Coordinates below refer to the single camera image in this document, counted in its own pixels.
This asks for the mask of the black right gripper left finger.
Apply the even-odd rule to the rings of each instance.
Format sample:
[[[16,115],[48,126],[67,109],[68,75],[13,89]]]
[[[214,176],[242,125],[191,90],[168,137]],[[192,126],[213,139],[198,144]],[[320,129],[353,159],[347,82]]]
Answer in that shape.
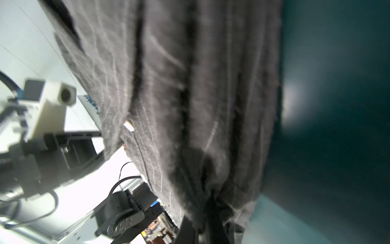
[[[179,232],[173,244],[198,244],[198,231],[186,216],[183,217]]]

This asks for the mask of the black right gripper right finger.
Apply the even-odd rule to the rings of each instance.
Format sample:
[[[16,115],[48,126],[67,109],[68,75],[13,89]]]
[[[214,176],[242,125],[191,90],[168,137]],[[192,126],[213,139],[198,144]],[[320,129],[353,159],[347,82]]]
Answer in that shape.
[[[229,220],[233,210],[219,199],[211,196],[207,201],[207,243],[231,244]]]

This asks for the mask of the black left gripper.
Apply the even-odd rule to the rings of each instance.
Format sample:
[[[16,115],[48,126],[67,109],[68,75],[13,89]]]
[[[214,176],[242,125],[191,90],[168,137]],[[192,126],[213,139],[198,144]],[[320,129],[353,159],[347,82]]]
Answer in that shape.
[[[9,146],[1,154],[1,198],[30,198],[79,180],[99,169],[98,131],[49,133]]]

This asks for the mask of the dark grey striped shirt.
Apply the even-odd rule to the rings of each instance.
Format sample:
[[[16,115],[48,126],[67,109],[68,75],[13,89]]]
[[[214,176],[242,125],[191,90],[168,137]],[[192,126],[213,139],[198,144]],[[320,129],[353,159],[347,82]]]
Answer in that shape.
[[[150,190],[207,244],[207,201],[240,244],[277,117],[282,1],[40,1],[96,102],[105,156],[121,143]]]

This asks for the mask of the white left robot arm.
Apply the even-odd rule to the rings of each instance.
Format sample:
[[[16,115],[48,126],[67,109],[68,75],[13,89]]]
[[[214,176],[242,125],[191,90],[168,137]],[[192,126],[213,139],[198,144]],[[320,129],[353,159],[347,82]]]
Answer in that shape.
[[[65,132],[67,109],[76,104],[77,91],[61,81],[28,79],[19,87],[5,73],[1,82],[13,97],[5,102],[1,122],[19,120],[19,142],[1,153],[1,207],[14,206],[3,223],[5,229],[30,225],[32,220],[15,223],[22,199],[50,194],[59,205],[55,189],[79,180],[105,162],[96,152],[92,139],[99,131]]]

